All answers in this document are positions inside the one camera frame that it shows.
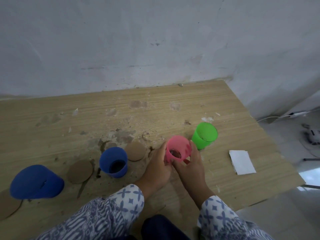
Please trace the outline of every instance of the round cardboard coaster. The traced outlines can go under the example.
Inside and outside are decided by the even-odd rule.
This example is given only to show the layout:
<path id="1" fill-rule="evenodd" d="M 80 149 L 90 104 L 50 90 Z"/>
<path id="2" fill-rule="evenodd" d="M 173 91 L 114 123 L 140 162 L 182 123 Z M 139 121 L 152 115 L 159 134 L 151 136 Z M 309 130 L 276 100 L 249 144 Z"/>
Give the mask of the round cardboard coaster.
<path id="1" fill-rule="evenodd" d="M 80 184 L 90 178 L 93 170 L 90 161 L 80 160 L 70 166 L 66 176 L 71 183 Z"/>
<path id="2" fill-rule="evenodd" d="M 10 190 L 5 189 L 0 192 L 0 221 L 12 215 L 21 206 L 22 200 L 13 198 Z"/>
<path id="3" fill-rule="evenodd" d="M 130 144 L 126 145 L 124 150 L 128 155 L 128 160 L 134 162 L 141 160 L 146 153 L 145 146 L 138 141 L 133 141 Z"/>

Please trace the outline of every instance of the floor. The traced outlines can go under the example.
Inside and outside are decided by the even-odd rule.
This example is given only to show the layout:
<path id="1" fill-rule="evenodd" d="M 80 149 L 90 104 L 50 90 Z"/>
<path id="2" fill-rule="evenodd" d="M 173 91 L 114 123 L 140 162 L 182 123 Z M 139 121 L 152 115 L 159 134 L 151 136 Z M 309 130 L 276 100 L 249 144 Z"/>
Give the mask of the floor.
<path id="1" fill-rule="evenodd" d="M 313 146 L 304 141 L 302 123 L 320 129 L 320 111 L 294 119 L 282 118 L 272 124 L 264 121 L 259 124 L 306 183 L 320 186 L 320 161 L 302 161 L 303 158 L 315 158 L 310 153 L 320 157 L 320 145 Z M 298 187 L 239 210 L 237 214 L 257 223 L 276 240 L 319 239 L 320 190 Z"/>

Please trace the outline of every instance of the person's left hand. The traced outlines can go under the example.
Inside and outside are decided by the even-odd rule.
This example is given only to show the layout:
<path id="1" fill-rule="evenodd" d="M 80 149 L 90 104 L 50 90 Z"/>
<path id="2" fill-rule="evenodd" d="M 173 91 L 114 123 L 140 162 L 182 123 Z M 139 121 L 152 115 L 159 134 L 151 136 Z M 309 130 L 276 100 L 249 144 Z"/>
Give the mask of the person's left hand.
<path id="1" fill-rule="evenodd" d="M 142 177 L 134 184 L 140 188 L 146 200 L 153 193 L 161 189 L 170 179 L 172 165 L 165 161 L 167 142 L 154 150 L 151 160 Z"/>

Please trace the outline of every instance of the sleeve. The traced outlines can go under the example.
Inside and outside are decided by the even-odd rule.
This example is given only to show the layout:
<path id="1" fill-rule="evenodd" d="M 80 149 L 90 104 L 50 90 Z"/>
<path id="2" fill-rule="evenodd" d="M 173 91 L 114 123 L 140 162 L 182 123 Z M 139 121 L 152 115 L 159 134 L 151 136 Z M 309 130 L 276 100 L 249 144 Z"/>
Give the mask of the sleeve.
<path id="1" fill-rule="evenodd" d="M 141 190 L 130 184 L 106 199 L 90 201 L 69 219 L 36 239 L 112 239 L 127 236 L 143 206 Z"/>
<path id="2" fill-rule="evenodd" d="M 211 196 L 202 204 L 198 225 L 201 227 L 201 234 L 210 240 L 272 240 L 256 224 L 239 218 L 218 196 Z"/>

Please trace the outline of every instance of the green cup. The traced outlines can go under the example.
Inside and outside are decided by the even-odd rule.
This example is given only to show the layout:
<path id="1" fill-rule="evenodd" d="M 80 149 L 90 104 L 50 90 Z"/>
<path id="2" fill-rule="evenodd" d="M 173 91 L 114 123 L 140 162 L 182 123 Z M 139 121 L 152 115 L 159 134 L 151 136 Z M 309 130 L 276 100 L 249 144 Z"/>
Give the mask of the green cup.
<path id="1" fill-rule="evenodd" d="M 218 137 L 217 129 L 210 123 L 201 122 L 198 124 L 191 141 L 197 146 L 198 150 L 210 145 Z"/>

